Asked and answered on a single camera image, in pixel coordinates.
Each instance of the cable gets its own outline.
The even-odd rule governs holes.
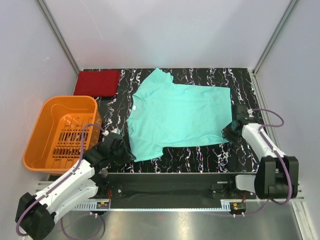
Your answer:
[[[102,218],[100,215],[98,215],[97,213],[95,214],[95,216],[96,216],[96,217],[97,217],[97,216],[99,217],[100,226],[99,226],[99,229],[96,231],[96,233],[95,233],[92,237],[88,238],[87,240],[94,240],[94,239],[97,237],[97,235],[99,234],[99,232],[100,232],[100,230],[101,230],[101,228],[102,228],[102,226],[103,226],[103,223],[104,223],[103,218]],[[68,239],[70,239],[70,240],[78,240],[78,239],[76,239],[76,238],[71,237],[71,236],[66,232],[66,230],[65,230],[65,228],[64,228],[63,217],[62,217],[61,220],[60,220],[60,225],[61,225],[61,230],[62,230],[63,234],[64,234]]]
[[[223,193],[225,190],[227,190],[227,186],[225,187],[225,189],[223,189],[223,190],[219,190],[219,189],[215,189],[215,188],[210,188],[210,190],[212,190],[212,191],[216,191],[216,192],[219,192],[219,193]]]
[[[26,233],[22,233],[20,232],[20,224],[22,222],[22,220],[24,219],[24,217],[26,216],[26,214],[37,204],[39,203],[42,199],[44,199],[45,197],[47,197],[50,193],[52,193],[53,190],[55,190],[57,187],[59,187],[63,182],[65,182],[70,176],[72,176],[75,171],[79,168],[82,160],[83,160],[83,156],[84,156],[84,148],[85,148],[85,131],[87,129],[87,127],[96,127],[99,128],[102,131],[105,131],[101,126],[93,124],[93,123],[88,123],[87,125],[85,125],[82,129],[81,132],[81,148],[80,148],[80,157],[79,157],[79,161],[77,162],[77,165],[75,166],[75,168],[67,175],[65,176],[61,181],[59,181],[56,185],[54,185],[51,189],[49,189],[44,195],[40,196],[38,199],[36,199],[29,207],[27,207],[26,210],[24,210],[24,212],[21,214],[21,216],[19,217],[16,226],[15,226],[15,231],[16,234],[18,234],[21,237],[25,237],[28,236],[28,234]]]
[[[109,205],[109,207],[110,207],[110,202],[111,202],[111,197],[112,197],[112,191],[111,191],[111,189],[108,190],[108,196],[109,196],[108,205]]]
[[[265,143],[272,149],[272,151],[274,152],[274,154],[278,157],[281,165],[282,165],[282,168],[283,168],[283,171],[284,171],[284,174],[285,174],[285,177],[286,177],[286,181],[288,183],[288,187],[289,187],[289,190],[288,190],[288,195],[285,199],[284,202],[278,202],[274,199],[271,199],[272,202],[276,203],[276,204],[280,204],[280,205],[284,205],[286,203],[288,203],[292,197],[292,183],[291,183],[291,178],[290,178],[290,175],[289,175],[289,172],[288,172],[288,169],[286,167],[286,164],[284,162],[284,160],[282,159],[282,157],[280,156],[280,154],[278,153],[277,150],[273,150],[274,149],[274,146],[271,144],[271,142],[267,139],[267,137],[264,135],[263,131],[261,131],[263,128],[265,127],[274,127],[274,128],[280,128],[282,127],[284,124],[285,124],[285,120],[276,112],[274,111],[271,111],[271,110],[268,110],[268,109],[263,109],[263,108],[255,108],[255,109],[252,109],[252,111],[265,111],[265,112],[269,112],[269,113],[272,113],[274,115],[276,115],[280,120],[281,120],[281,124],[279,125],[274,125],[274,124],[263,124],[259,127],[258,131],[259,131],[259,134],[261,135],[261,137],[263,138],[263,140],[265,141]]]
[[[75,220],[72,220],[72,222],[69,223],[69,225],[64,226],[64,229],[69,228],[72,224],[76,223],[76,222],[79,221],[80,219],[83,219],[84,217],[87,217],[87,216],[88,216],[88,213],[82,214],[81,216],[77,217]],[[52,231],[51,233],[52,233],[52,234],[57,234],[57,233],[60,233],[60,232],[62,232],[62,229],[57,229],[57,230],[55,230],[55,231]]]
[[[244,203],[245,201],[246,201],[246,193],[244,192],[244,193],[243,193],[243,199],[242,199],[241,202]]]

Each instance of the t-shirt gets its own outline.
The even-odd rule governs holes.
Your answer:
[[[226,143],[221,131],[231,121],[229,88],[175,84],[157,68],[133,95],[131,151],[139,162],[162,156],[164,147]]]

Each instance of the folded red cloth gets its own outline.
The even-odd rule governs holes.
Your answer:
[[[75,96],[114,97],[117,92],[120,72],[81,71],[75,85]]]

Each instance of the orange basket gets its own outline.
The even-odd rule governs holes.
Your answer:
[[[42,107],[23,156],[24,166],[61,175],[79,159],[81,132],[86,124],[101,126],[97,102],[90,96],[57,96]],[[100,129],[87,127],[84,150],[99,140]]]

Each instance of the black marble table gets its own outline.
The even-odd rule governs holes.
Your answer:
[[[127,118],[133,104],[132,95],[154,69],[119,69],[121,72],[116,97],[98,97],[98,110],[103,128],[121,129],[129,145]],[[175,84],[219,86],[230,88],[232,104],[259,108],[255,90],[246,68],[166,68]],[[255,172],[257,157],[245,140],[197,147],[165,147],[163,156],[155,159],[108,166],[111,173],[214,173]]]

